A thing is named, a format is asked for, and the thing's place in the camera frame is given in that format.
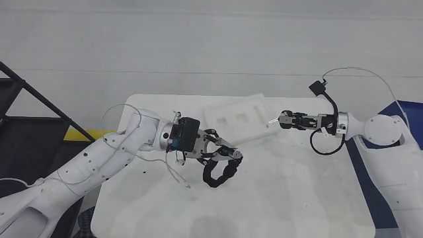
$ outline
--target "yellow stripe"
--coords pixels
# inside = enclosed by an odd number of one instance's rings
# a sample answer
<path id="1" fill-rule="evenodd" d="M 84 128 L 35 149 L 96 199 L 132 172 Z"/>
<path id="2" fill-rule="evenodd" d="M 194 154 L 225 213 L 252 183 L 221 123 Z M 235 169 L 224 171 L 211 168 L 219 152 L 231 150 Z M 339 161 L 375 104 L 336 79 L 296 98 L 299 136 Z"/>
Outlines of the yellow stripe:
<path id="1" fill-rule="evenodd" d="M 100 130 L 87 130 L 89 135 L 93 136 L 94 139 L 98 139 L 101 137 Z M 105 130 L 104 134 L 108 134 L 109 132 L 115 132 L 114 130 Z M 82 135 L 77 130 L 68 130 L 65 136 L 65 141 L 89 141 L 84 135 Z"/>

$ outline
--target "robotic arm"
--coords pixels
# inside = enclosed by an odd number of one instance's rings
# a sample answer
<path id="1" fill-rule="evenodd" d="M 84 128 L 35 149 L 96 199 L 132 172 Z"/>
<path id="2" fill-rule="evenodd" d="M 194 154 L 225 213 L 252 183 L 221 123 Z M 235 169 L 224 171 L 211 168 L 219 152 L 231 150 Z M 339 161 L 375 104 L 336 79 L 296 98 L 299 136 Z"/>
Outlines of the robotic arm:
<path id="1" fill-rule="evenodd" d="M 218 187 L 233 177 L 243 156 L 215 130 L 200 130 L 200 121 L 181 117 L 173 122 L 149 110 L 137 110 L 123 132 L 106 134 L 72 160 L 28 189 L 0 199 L 0 238 L 50 237 L 63 213 L 93 188 L 113 177 L 141 151 L 181 151 L 203 164 L 203 180 Z M 219 146 L 208 153 L 208 144 Z M 217 180 L 218 161 L 228 166 Z"/>
<path id="2" fill-rule="evenodd" d="M 314 130 L 310 144 L 319 155 L 332 155 L 345 140 L 353 138 L 371 180 L 392 209 L 402 238 L 423 237 L 423 153 L 407 125 L 399 116 L 376 115 L 360 122 L 349 112 L 338 112 L 336 103 L 325 92 L 325 83 L 316 81 L 309 88 L 316 96 L 325 96 L 333 106 L 333 114 L 308 116 L 284 110 L 270 122 L 278 121 L 283 129 Z M 320 152 L 313 145 L 317 132 L 341 138 L 340 146 Z M 369 149 L 363 138 L 386 147 Z"/>

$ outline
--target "white table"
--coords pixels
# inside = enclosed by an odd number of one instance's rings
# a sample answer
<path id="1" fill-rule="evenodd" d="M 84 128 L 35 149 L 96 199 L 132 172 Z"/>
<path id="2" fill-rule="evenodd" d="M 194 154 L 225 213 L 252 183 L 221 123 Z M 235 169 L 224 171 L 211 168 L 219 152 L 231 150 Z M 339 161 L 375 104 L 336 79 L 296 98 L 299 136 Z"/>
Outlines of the white table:
<path id="1" fill-rule="evenodd" d="M 172 110 L 178 110 L 202 121 L 203 107 L 228 99 L 134 95 L 126 103 L 169 120 Z M 266 100 L 274 116 L 282 110 L 332 113 L 323 99 Z M 124 110 L 119 130 L 126 127 L 131 111 Z M 202 122 L 200 128 L 212 127 Z M 136 159 L 103 184 L 91 229 L 98 238 L 374 237 L 347 149 L 329 157 L 317 155 L 309 134 L 281 129 L 277 136 L 240 145 L 244 159 L 238 173 L 216 189 L 202 181 L 203 166 L 196 160 L 180 166 L 169 155 L 170 164 L 190 183 L 192 188 L 187 189 L 172 179 L 164 164 Z M 315 136 L 318 149 L 331 150 L 338 144 L 336 138 Z M 143 155 L 165 156 L 158 151 Z"/>

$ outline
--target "dark blue mat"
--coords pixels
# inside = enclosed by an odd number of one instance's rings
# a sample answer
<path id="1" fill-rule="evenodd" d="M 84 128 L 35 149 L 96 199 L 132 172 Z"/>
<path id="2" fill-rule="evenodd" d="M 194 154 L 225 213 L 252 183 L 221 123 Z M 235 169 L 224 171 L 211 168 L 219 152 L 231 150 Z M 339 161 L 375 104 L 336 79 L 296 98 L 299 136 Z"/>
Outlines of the dark blue mat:
<path id="1" fill-rule="evenodd" d="M 413 137 L 418 142 L 420 148 L 422 148 L 423 127 L 421 126 L 421 123 L 423 123 L 423 103 L 399 101 L 399 104 L 402 106 L 408 116 L 408 121 L 410 122 L 410 130 Z M 395 102 L 393 102 L 384 110 L 382 110 L 380 114 L 388 116 L 398 115 L 404 119 L 401 114 L 401 111 L 399 110 Z M 365 144 L 368 147 L 380 148 L 366 141 Z M 346 147 L 348 148 L 348 153 L 350 154 L 354 170 L 356 171 L 358 181 L 360 182 L 365 201 L 367 202 L 367 206 L 369 207 L 369 211 L 371 217 L 373 218 L 373 222 L 375 224 L 376 229 L 398 228 L 398 225 L 395 221 L 391 209 L 389 208 L 385 199 L 379 193 L 375 185 L 370 180 L 370 177 L 367 173 L 367 170 L 365 169 L 363 160 L 360 156 L 360 153 L 358 152 L 354 140 L 348 140 L 346 142 Z"/>

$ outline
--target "black metal frame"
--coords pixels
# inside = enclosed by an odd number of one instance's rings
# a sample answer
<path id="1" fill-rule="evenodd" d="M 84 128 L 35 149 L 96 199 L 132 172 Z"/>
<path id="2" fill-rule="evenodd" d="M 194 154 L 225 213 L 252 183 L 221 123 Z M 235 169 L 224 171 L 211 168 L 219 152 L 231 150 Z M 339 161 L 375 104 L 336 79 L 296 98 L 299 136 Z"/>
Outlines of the black metal frame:
<path id="1" fill-rule="evenodd" d="M 54 106 L 54 104 L 51 103 L 45 96 L 41 95 L 34 87 L 32 87 L 30 84 L 28 84 L 20 76 L 18 76 L 14 71 L 12 71 L 12 69 L 8 68 L 2 61 L 0 61 L 0 70 L 15 82 L 13 89 L 11 91 L 11 94 L 9 95 L 9 99 L 7 100 L 6 105 L 3 108 L 0 108 L 0 116 L 4 116 L 6 114 L 6 111 L 12 105 L 13 101 L 16 99 L 20 90 L 25 89 L 32 96 L 34 96 L 36 99 L 41 101 L 44 105 L 46 105 L 50 110 L 52 110 L 54 113 L 56 113 L 60 118 L 64 119 L 66 122 L 68 122 L 78 132 L 81 132 L 91 142 L 95 141 L 95 139 L 91 135 L 89 135 L 88 132 L 86 132 L 84 129 L 82 129 L 82 127 L 80 127 L 80 125 L 76 124 L 72 119 L 70 119 L 70 117 L 68 117 L 65 113 L 63 113 L 58 107 Z"/>

